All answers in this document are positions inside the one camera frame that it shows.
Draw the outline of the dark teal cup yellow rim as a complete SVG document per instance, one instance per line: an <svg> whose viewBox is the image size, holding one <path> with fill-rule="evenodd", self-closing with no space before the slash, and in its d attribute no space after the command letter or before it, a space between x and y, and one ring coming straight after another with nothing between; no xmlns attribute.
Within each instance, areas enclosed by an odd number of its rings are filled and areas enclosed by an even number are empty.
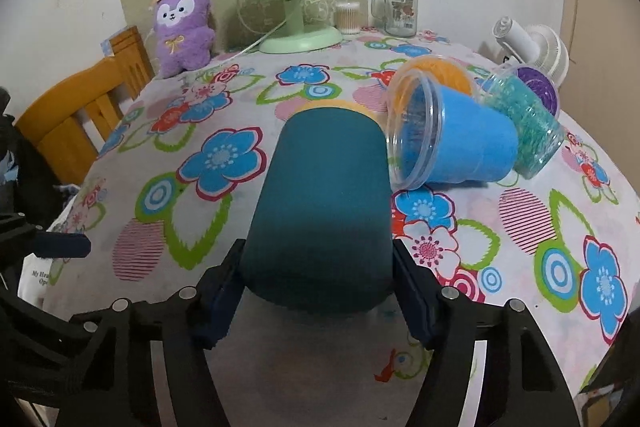
<svg viewBox="0 0 640 427"><path fill-rule="evenodd" d="M366 312L390 295L392 212L385 136L341 107L283 126L241 257L258 297L318 313Z"/></svg>

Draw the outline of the teal green plastic cup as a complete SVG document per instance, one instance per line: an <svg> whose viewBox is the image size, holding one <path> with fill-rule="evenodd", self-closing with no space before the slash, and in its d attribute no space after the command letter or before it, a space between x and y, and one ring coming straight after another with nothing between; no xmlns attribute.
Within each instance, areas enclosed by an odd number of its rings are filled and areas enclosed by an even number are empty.
<svg viewBox="0 0 640 427"><path fill-rule="evenodd" d="M518 153L514 170L525 179L532 179L548 164L564 140L564 131L548 112L540 98L514 74L509 66L483 81L482 102L508 117L518 135Z"/></svg>

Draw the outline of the blue plastic cup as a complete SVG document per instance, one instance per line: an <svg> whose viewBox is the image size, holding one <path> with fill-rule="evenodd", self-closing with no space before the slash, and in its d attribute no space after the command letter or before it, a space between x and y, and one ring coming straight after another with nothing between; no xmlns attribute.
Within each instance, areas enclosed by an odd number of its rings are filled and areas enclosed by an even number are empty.
<svg viewBox="0 0 640 427"><path fill-rule="evenodd" d="M427 72L413 68L393 79L386 107L395 191L499 181L515 165L518 134L511 119Z"/></svg>

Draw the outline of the glass mason jar mug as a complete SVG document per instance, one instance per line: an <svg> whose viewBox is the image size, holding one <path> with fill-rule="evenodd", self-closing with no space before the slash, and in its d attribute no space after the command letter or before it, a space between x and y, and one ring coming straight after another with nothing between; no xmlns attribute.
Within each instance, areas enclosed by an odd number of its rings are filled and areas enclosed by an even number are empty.
<svg viewBox="0 0 640 427"><path fill-rule="evenodd" d="M371 0L371 16L387 35L410 38L418 31L419 0Z"/></svg>

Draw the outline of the white floor fan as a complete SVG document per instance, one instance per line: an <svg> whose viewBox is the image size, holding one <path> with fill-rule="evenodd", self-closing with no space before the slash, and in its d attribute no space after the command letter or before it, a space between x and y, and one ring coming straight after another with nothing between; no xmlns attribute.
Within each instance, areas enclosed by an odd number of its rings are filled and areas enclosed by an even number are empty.
<svg viewBox="0 0 640 427"><path fill-rule="evenodd" d="M521 26L511 17L499 18L492 35L506 52L506 61L488 69L485 78L503 72L509 66L529 66L542 72L555 88L561 87L570 68L567 47L560 36L543 24Z"/></svg>

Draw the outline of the purple plush toy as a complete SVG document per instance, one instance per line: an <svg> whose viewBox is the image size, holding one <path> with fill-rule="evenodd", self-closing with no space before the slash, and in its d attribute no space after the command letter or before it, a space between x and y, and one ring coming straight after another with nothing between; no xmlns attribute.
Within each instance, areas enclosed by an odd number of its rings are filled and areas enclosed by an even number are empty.
<svg viewBox="0 0 640 427"><path fill-rule="evenodd" d="M205 67L212 59L215 31L209 0L154 0L155 55L160 77Z"/></svg>

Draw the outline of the white printed cloth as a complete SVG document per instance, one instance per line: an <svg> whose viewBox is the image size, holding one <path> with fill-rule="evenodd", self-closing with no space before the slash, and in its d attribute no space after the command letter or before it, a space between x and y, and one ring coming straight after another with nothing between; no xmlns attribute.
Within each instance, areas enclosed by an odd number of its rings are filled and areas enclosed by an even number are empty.
<svg viewBox="0 0 640 427"><path fill-rule="evenodd" d="M29 255L24 259L17 296L36 308L43 307L48 288L55 285L67 260L43 259Z"/></svg>

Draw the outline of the cotton swab container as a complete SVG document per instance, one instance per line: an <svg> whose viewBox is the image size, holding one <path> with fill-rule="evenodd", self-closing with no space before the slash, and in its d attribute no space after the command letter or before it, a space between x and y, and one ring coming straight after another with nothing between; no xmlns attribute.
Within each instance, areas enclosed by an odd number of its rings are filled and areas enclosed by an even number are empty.
<svg viewBox="0 0 640 427"><path fill-rule="evenodd" d="M361 28L360 3L357 1L336 2L333 23L343 35L359 34Z"/></svg>

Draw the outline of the purple plastic cup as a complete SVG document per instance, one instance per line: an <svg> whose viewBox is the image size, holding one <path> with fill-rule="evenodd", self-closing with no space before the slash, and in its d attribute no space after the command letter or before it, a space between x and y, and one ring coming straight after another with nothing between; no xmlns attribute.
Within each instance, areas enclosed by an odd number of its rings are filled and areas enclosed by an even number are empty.
<svg viewBox="0 0 640 427"><path fill-rule="evenodd" d="M560 97L555 84L543 72L528 65L518 65L514 68L514 74L525 86L532 90L542 105L554 117L560 115Z"/></svg>

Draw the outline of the wooden chair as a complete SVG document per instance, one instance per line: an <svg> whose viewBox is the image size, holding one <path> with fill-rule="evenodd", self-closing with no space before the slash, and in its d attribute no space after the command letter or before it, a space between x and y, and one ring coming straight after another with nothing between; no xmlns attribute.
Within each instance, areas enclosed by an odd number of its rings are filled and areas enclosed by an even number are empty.
<svg viewBox="0 0 640 427"><path fill-rule="evenodd" d="M111 56L44 92L17 119L17 129L64 184L84 182L98 157L78 114L85 112L101 138L107 139L122 120L116 89L124 86L130 98L137 98L153 77L137 27L119 31L108 43Z"/></svg>

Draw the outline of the orange plastic cup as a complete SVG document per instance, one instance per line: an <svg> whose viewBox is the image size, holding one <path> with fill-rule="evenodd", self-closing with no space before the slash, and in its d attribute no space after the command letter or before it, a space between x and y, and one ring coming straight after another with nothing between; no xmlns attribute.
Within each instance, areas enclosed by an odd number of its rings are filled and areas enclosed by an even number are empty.
<svg viewBox="0 0 640 427"><path fill-rule="evenodd" d="M383 131L387 130L390 122L390 110L394 108L390 101L393 91L397 88L400 80L412 70L422 72L423 75L431 78L432 83L439 83L443 88L449 88L476 99L476 87L471 75L453 58L432 54L421 55L410 58L408 62L401 65L393 75L387 86L386 115L378 118L378 124Z"/></svg>

